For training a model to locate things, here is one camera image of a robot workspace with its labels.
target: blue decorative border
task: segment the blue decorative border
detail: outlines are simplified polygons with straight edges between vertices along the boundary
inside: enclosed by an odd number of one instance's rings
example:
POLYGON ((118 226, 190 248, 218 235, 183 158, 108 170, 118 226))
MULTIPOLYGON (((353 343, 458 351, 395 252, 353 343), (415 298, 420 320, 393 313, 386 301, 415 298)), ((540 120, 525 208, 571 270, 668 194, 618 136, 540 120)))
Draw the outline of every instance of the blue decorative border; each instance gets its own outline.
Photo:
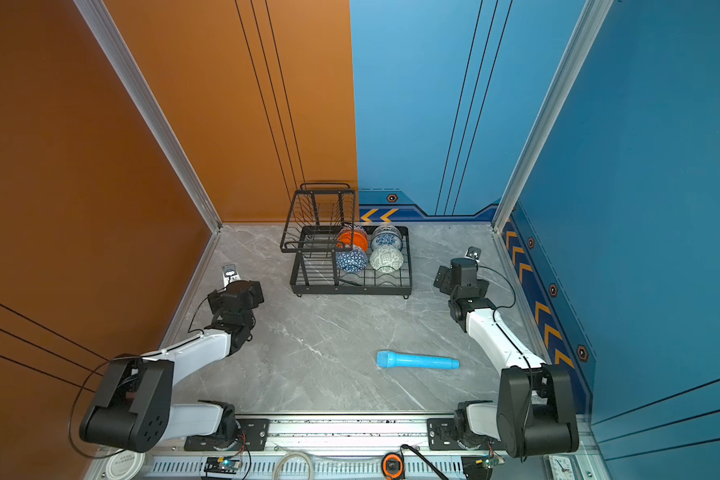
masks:
POLYGON ((589 415, 592 409, 590 386, 594 380, 594 353, 519 203, 502 230, 502 239, 550 359, 570 369, 576 412, 589 415), (552 284, 557 287, 554 298, 549 294, 552 284), (577 355, 580 346, 588 354, 585 362, 577 355))
POLYGON ((360 222, 490 222, 498 204, 486 206, 474 215, 427 215, 400 190, 360 190, 360 222), (388 201, 393 195, 395 202, 388 201))

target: black wire rack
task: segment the black wire rack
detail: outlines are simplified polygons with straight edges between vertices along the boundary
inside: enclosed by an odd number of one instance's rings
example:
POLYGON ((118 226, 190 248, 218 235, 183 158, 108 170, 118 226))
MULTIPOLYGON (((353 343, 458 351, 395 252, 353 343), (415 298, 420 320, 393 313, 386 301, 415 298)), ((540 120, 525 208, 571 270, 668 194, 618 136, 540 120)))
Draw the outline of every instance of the black wire rack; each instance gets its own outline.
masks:
POLYGON ((280 250, 284 253, 349 252, 349 244, 336 242, 325 232, 355 225, 355 191, 348 184, 301 184, 293 194, 280 250))
MULTIPOLYGON (((305 235, 304 244, 308 247, 311 242, 322 245, 327 242, 336 243, 336 235, 340 226, 314 226, 307 227, 302 232, 305 235)), ((368 234, 373 234, 376 226, 365 227, 368 234)), ((408 298, 413 289, 413 275, 411 268, 411 247, 408 238, 408 228, 398 226, 403 235, 403 264, 390 274, 383 274, 374 270, 370 265, 364 270, 352 274, 336 266, 336 252, 332 251, 303 251, 296 254, 291 272, 291 289, 298 296, 310 294, 359 294, 359 295, 402 295, 408 298)))
MULTIPOLYGON (((282 232, 280 250, 295 253, 291 288, 304 294, 402 295, 408 298, 413 288, 411 248, 408 228, 399 226, 403 242, 403 264, 389 274, 366 266, 350 273, 338 268, 336 253, 352 250, 338 242, 342 228, 355 227, 355 191, 348 184, 302 184, 294 193, 288 220, 282 232)), ((367 226, 370 236, 376 226, 367 226)))

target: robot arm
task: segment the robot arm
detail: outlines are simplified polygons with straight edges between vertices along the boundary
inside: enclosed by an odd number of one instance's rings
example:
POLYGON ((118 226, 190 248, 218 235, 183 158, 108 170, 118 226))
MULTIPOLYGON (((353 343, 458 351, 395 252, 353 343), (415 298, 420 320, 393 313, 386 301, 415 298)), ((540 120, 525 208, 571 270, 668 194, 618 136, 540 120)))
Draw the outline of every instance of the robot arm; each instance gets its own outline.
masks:
POLYGON ((468 402, 456 411, 460 443, 478 447, 499 438, 512 457, 575 452, 579 446, 570 375, 530 351, 484 298, 488 282, 478 278, 479 250, 441 266, 434 286, 449 295, 451 317, 474 338, 501 374, 497 404, 468 402), (532 397, 547 404, 532 405, 532 397))
POLYGON ((208 295, 208 301, 213 320, 207 330, 165 349, 110 363, 80 424, 80 438, 134 452, 184 436, 209 436, 219 449, 235 441, 231 405, 171 405, 173 385, 237 352, 250 339, 256 324, 252 309, 264 297, 259 282, 238 280, 208 295))

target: yellow chevron arrow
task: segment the yellow chevron arrow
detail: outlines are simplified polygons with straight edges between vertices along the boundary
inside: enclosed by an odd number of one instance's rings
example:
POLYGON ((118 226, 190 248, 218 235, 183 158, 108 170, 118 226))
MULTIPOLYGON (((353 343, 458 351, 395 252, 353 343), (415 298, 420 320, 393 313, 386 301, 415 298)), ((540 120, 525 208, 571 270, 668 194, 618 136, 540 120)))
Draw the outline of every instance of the yellow chevron arrow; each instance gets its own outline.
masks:
POLYGON ((368 212, 365 215, 360 217, 360 220, 362 220, 364 222, 370 222, 371 215, 374 215, 376 212, 378 212, 378 208, 371 208, 370 210, 368 210, 368 212))
POLYGON ((546 306, 546 305, 543 304, 543 303, 538 303, 538 302, 536 302, 536 324, 537 324, 537 325, 539 324, 539 311, 547 312, 547 313, 549 313, 550 315, 552 315, 552 312, 550 312, 550 309, 549 309, 548 306, 546 306))
POLYGON ((550 333, 552 335, 555 335, 560 340, 563 339, 562 336, 560 336, 560 332, 558 332, 556 329, 552 328, 549 325, 544 326, 544 344, 547 346, 547 348, 550 347, 550 333))
POLYGON ((518 246, 512 247, 512 265, 516 264, 516 260, 518 259, 518 254, 525 254, 525 250, 521 249, 518 246))
POLYGON ((396 211, 398 211, 398 209, 397 209, 397 208, 393 208, 392 210, 390 210, 390 211, 387 212, 386 214, 382 215, 382 220, 384 220, 385 222, 391 222, 392 220, 389 219, 389 216, 392 215, 392 214, 393 214, 394 212, 396 212, 396 211))
POLYGON ((570 368, 572 368, 572 369, 575 369, 575 368, 576 368, 576 367, 574 366, 574 362, 573 362, 571 359, 569 359, 568 356, 567 356, 565 353, 562 353, 562 352, 559 351, 559 350, 555 350, 555 351, 554 351, 554 363, 555 363, 555 365, 557 365, 558 363, 560 363, 560 360, 563 360, 564 362, 566 362, 566 363, 570 366, 570 368))
POLYGON ((516 234, 515 232, 507 232, 507 250, 509 249, 509 237, 510 236, 514 236, 515 238, 517 238, 518 234, 516 234))
POLYGON ((523 270, 528 270, 529 272, 533 272, 534 269, 530 268, 530 265, 524 264, 523 262, 520 262, 520 283, 523 283, 523 270))

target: black stripe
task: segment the black stripe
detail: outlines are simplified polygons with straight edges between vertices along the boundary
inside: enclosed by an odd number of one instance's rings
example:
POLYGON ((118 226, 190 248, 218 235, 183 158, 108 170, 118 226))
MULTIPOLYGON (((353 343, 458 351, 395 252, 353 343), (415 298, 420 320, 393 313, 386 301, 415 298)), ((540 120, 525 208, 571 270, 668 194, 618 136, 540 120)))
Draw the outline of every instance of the black stripe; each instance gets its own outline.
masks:
POLYGON ((262 86, 259 82, 259 74, 256 72, 256 64, 253 63, 253 53, 251 53, 251 45, 248 43, 248 35, 246 34, 246 27, 242 24, 242 15, 240 14, 240 6, 235 0, 235 8, 237 8, 237 16, 240 19, 240 28, 242 28, 242 36, 246 40, 246 46, 248 47, 248 55, 251 58, 251 66, 253 67, 253 75, 256 77, 256 84, 259 86, 259 95, 262 98, 262 106, 264 107, 264 115, 266 115, 266 122, 269 125, 269 134, 272 136, 272 143, 275 145, 275 154, 277 155, 277 163, 280 164, 280 173, 282 173, 282 182, 286 186, 286 198, 288 202, 291 201, 291 189, 288 188, 288 180, 286 180, 286 171, 282 168, 282 160, 280 160, 280 152, 277 149, 277 142, 275 141, 275 131, 272 129, 272 122, 269 121, 269 112, 266 110, 266 102, 264 101, 264 92, 262 92, 262 86))
POLYGON ((488 50, 488 41, 490 40, 490 32, 494 29, 494 19, 496 19, 496 8, 499 6, 498 0, 494 6, 494 14, 490 17, 490 26, 488 27, 488 36, 485 38, 485 46, 483 47, 483 57, 480 59, 480 68, 478 69, 478 79, 474 81, 474 90, 472 90, 472 99, 469 101, 469 110, 467 110, 467 121, 464 122, 464 131, 461 133, 461 143, 458 146, 458 154, 456 155, 456 165, 454 165, 454 174, 451 175, 451 187, 448 188, 448 197, 445 199, 445 207, 443 209, 443 215, 446 215, 448 210, 448 202, 451 199, 451 191, 454 188, 454 180, 456 179, 456 170, 458 169, 458 158, 461 157, 461 149, 464 146, 464 137, 467 136, 467 128, 469 127, 469 118, 472 115, 472 105, 474 104, 474 94, 478 91, 478 84, 480 83, 480 73, 483 71, 483 62, 485 61, 485 52, 488 50))
POLYGON ((695 386, 695 387, 693 387, 692 389, 683 390, 683 391, 680 392, 680 393, 676 393, 676 394, 670 395, 670 396, 668 396, 668 397, 660 398, 660 399, 658 399, 658 400, 655 400, 654 402, 647 403, 647 404, 645 404, 645 405, 643 405, 643 406, 639 406, 639 407, 637 407, 637 408, 632 408, 631 410, 627 410, 626 412, 622 412, 622 413, 620 413, 620 414, 618 414, 618 415, 614 415, 614 416, 612 416, 612 417, 608 417, 608 418, 605 418, 605 419, 603 419, 603 420, 598 420, 597 422, 593 423, 592 425, 595 426, 595 425, 597 425, 598 423, 603 423, 603 422, 607 422, 608 420, 613 420, 614 418, 616 418, 616 417, 621 417, 622 415, 626 415, 627 413, 636 412, 637 410, 640 410, 640 409, 642 409, 642 408, 650 407, 650 406, 655 405, 655 404, 657 404, 657 403, 661 403, 661 402, 663 402, 664 400, 669 400, 670 398, 675 398, 675 397, 678 397, 678 396, 681 396, 681 395, 685 395, 686 393, 692 392, 693 390, 702 389, 702 388, 704 388, 704 387, 706 387, 706 386, 710 386, 711 384, 713 384, 713 383, 718 383, 718 382, 720 382, 720 378, 717 379, 717 380, 712 380, 711 382, 703 383, 703 384, 701 384, 701 385, 699 385, 699 386, 695 386))
POLYGON ((35 343, 30 342, 29 340, 26 340, 26 339, 21 338, 21 337, 18 336, 18 335, 14 335, 13 333, 11 333, 11 332, 9 332, 9 331, 7 331, 7 330, 3 330, 3 329, 0 328, 0 332, 5 333, 6 335, 10 335, 10 336, 12 336, 13 338, 15 338, 15 339, 17 339, 17 340, 21 340, 21 341, 24 342, 24 343, 29 343, 30 345, 32 345, 32 346, 35 347, 35 348, 39 348, 40 350, 43 350, 44 352, 48 352, 49 354, 51 354, 51 355, 53 355, 53 356, 56 356, 56 357, 58 357, 58 358, 60 358, 60 359, 62 359, 62 360, 66 360, 66 361, 68 361, 69 363, 72 363, 72 364, 74 364, 74 365, 77 365, 77 366, 80 367, 81 369, 86 369, 88 372, 93 372, 93 373, 96 373, 98 376, 103 376, 103 375, 101 375, 100 373, 94 372, 93 370, 89 369, 89 368, 86 367, 85 365, 81 365, 81 364, 79 364, 79 363, 77 363, 77 362, 75 362, 75 361, 73 361, 73 360, 69 360, 67 357, 61 356, 61 355, 59 355, 58 353, 54 353, 54 352, 52 352, 52 351, 50 351, 50 350, 48 350, 48 349, 45 349, 45 348, 43 348, 43 347, 41 347, 41 346, 39 346, 39 345, 37 345, 37 344, 35 344, 35 343))
POLYGON ((256 31, 259 33, 259 44, 262 46, 262 55, 264 55, 264 65, 266 66, 266 74, 269 77, 269 87, 272 89, 272 99, 275 101, 275 110, 277 111, 277 119, 280 121, 280 131, 282 132, 282 141, 286 144, 286 154, 288 154, 288 164, 291 166, 291 175, 293 176, 293 187, 298 188, 296 181, 296 172, 293 171, 293 161, 291 160, 291 151, 288 148, 288 139, 286 138, 286 129, 282 126, 282 116, 280 115, 280 107, 277 104, 277 95, 275 94, 275 84, 272 82, 272 74, 269 73, 269 62, 266 59, 266 51, 264 50, 264 40, 262 39, 262 31, 259 30, 259 19, 256 17, 256 9, 251 1, 251 10, 253 10, 253 21, 256 24, 256 31))
POLYGON ((62 379, 61 377, 56 376, 56 375, 53 375, 52 373, 48 373, 48 372, 44 372, 43 370, 36 369, 36 368, 34 368, 33 366, 27 365, 26 363, 17 362, 16 360, 9 359, 8 357, 2 356, 1 354, 0 354, 0 358, 3 359, 3 360, 8 360, 9 362, 15 363, 16 365, 21 365, 21 366, 27 367, 29 370, 35 370, 36 372, 42 373, 43 375, 47 375, 47 376, 49 376, 49 377, 51 377, 51 378, 54 378, 54 379, 57 379, 57 380, 61 380, 61 381, 64 382, 64 383, 69 383, 69 384, 72 385, 72 386, 76 386, 78 389, 86 389, 87 391, 89 391, 89 392, 91 392, 91 393, 96 393, 96 391, 94 391, 94 390, 91 390, 91 389, 89 389, 89 388, 83 387, 83 386, 81 386, 81 385, 77 385, 77 383, 70 382, 69 380, 62 379))
POLYGON ((624 435, 619 435, 619 436, 617 436, 617 437, 608 438, 607 440, 598 440, 597 443, 610 442, 611 440, 617 440, 618 438, 624 438, 624 437, 628 437, 628 436, 632 436, 632 435, 637 435, 638 433, 648 432, 649 430, 655 430, 655 429, 657 429, 657 428, 662 428, 662 427, 674 425, 674 424, 676 424, 676 423, 687 422, 688 420, 693 420, 694 418, 706 417, 706 416, 708 416, 708 415, 712 415, 712 414, 715 414, 715 413, 720 413, 720 408, 718 408, 717 410, 712 410, 711 412, 700 413, 699 415, 694 415, 694 416, 692 416, 692 417, 682 418, 682 419, 680 419, 680 420, 675 420, 675 421, 673 421, 673 422, 663 423, 662 425, 657 425, 657 426, 655 426, 655 427, 643 428, 642 430, 638 430, 637 432, 625 433, 624 435))
POLYGON ((636 457, 636 456, 641 456, 641 455, 647 455, 649 453, 666 452, 667 450, 674 450, 675 448, 693 447, 696 445, 704 445, 705 443, 713 443, 713 442, 720 442, 720 438, 713 438, 712 440, 701 440, 700 442, 686 443, 685 445, 678 445, 678 446, 674 446, 674 447, 658 448, 656 450, 649 450, 648 452, 631 453, 629 455, 622 455, 620 457, 605 458, 605 461, 608 462, 610 460, 618 460, 619 458, 636 457))
POLYGON ((469 56, 467 56, 467 67, 464 69, 464 80, 461 81, 461 93, 458 96, 458 105, 456 106, 456 118, 454 118, 454 127, 451 130, 451 141, 448 142, 448 152, 445 154, 445 166, 443 167, 443 177, 440 180, 440 191, 438 192, 438 203, 434 207, 434 214, 438 214, 440 208, 440 197, 443 194, 443 185, 445 185, 445 172, 448 171, 448 157, 451 156, 451 146, 454 142, 454 133, 456 132, 456 120, 458 120, 458 111, 461 109, 461 98, 464 96, 464 86, 467 83, 467 72, 469 72, 469 62, 472 59, 472 48, 474 47, 474 38, 478 34, 478 24, 480 23, 480 12, 483 11, 483 0, 480 0, 480 8, 478 8, 478 19, 474 21, 474 33, 472 34, 472 43, 469 45, 469 56))
POLYGON ((302 155, 298 151, 298 140, 296 139, 296 128, 293 126, 293 115, 291 114, 291 104, 288 101, 288 90, 286 89, 286 79, 282 75, 282 65, 280 64, 280 53, 277 50, 277 40, 275 40, 275 29, 272 27, 272 16, 269 14, 269 3, 264 0, 266 5, 266 16, 269 19, 269 31, 272 32, 272 43, 275 44, 275 56, 277 57, 277 67, 280 70, 280 80, 282 81, 282 91, 286 94, 286 107, 288 108, 288 118, 291 119, 291 131, 293 131, 293 142, 296 144, 296 157, 298 158, 298 167, 302 171, 302 182, 306 182, 304 177, 304 166, 302 165, 302 155))
POLYGON ((16 310, 13 310, 12 308, 9 308, 9 307, 6 306, 6 305, 3 305, 2 303, 0 303, 0 306, 3 307, 4 309, 6 309, 7 311, 15 314, 15 315, 19 315, 19 316, 20 316, 21 318, 23 318, 24 320, 26 320, 26 321, 28 321, 28 322, 30 322, 30 323, 33 323, 33 324, 35 324, 35 325, 37 325, 39 328, 41 328, 41 329, 43 329, 43 330, 46 330, 46 331, 48 331, 48 332, 51 332, 51 333, 53 333, 54 335, 56 335, 56 336, 58 336, 58 337, 61 337, 61 338, 63 338, 64 340, 67 340, 69 343, 72 343, 72 344, 74 344, 74 345, 77 345, 79 348, 85 350, 86 352, 93 353, 93 354, 96 355, 97 357, 99 357, 99 358, 101 358, 101 359, 103 359, 103 360, 106 360, 106 357, 105 357, 105 356, 101 356, 101 355, 99 355, 98 353, 96 353, 95 351, 93 351, 93 350, 91 350, 91 349, 85 348, 84 346, 82 346, 81 344, 77 343, 76 341, 70 340, 70 339, 68 339, 66 336, 61 335, 60 333, 55 332, 55 331, 49 329, 49 328, 46 327, 45 325, 41 325, 41 324, 39 324, 38 322, 35 322, 34 320, 32 320, 31 318, 29 318, 28 316, 22 315, 21 313, 17 312, 16 310))
POLYGON ((507 29, 507 20, 509 20, 509 12, 512 11, 512 2, 509 2, 509 8, 507 9, 507 17, 504 19, 504 27, 501 29, 501 36, 499 37, 499 45, 496 47, 496 55, 494 55, 494 64, 490 67, 490 75, 488 76, 488 84, 485 86, 485 94, 483 95, 483 103, 480 106, 480 113, 478 114, 478 122, 474 126, 474 133, 472 133, 472 141, 469 145, 469 152, 467 152, 467 159, 464 162, 464 169, 461 171, 461 181, 458 184, 458 191, 456 192, 456 200, 454 200, 454 208, 451 210, 451 215, 456 211, 456 202, 458 202, 458 196, 461 193, 461 185, 464 182, 464 174, 467 173, 467 165, 469 164, 469 156, 472 155, 472 145, 474 145, 474 138, 478 134, 478 127, 480 126, 480 117, 483 115, 483 107, 485 106, 485 99, 488 96, 488 88, 490 87, 490 80, 494 76, 494 68, 496 68, 496 59, 499 56, 499 50, 501 50, 501 40, 504 39, 504 30, 507 29))

